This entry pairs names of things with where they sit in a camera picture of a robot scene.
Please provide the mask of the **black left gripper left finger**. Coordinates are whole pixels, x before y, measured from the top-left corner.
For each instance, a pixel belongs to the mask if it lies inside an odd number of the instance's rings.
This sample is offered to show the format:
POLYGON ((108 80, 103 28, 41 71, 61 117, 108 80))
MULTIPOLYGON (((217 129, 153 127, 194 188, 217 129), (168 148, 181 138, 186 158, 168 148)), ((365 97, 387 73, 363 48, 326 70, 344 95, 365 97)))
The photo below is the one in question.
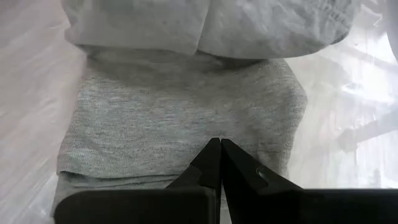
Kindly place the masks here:
POLYGON ((76 193, 56 206, 55 224, 220 224, 220 167, 212 138, 166 188, 76 193))

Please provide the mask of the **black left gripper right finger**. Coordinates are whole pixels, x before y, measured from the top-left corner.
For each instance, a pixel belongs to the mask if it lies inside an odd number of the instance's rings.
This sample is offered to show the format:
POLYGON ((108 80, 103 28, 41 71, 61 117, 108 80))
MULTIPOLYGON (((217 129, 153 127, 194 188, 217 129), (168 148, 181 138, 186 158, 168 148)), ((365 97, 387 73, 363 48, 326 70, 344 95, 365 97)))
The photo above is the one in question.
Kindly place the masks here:
POLYGON ((398 189, 303 189, 222 139, 232 224, 398 224, 398 189))

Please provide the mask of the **small grey cloth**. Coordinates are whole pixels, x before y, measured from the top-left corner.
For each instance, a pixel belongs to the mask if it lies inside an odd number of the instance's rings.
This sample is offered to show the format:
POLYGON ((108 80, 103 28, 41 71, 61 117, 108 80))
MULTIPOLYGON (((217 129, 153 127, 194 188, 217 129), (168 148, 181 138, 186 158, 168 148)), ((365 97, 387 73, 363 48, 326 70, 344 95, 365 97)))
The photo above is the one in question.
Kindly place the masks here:
POLYGON ((155 189, 211 138, 287 177, 307 96, 286 63, 349 33, 361 0, 61 0, 86 53, 54 204, 155 189))

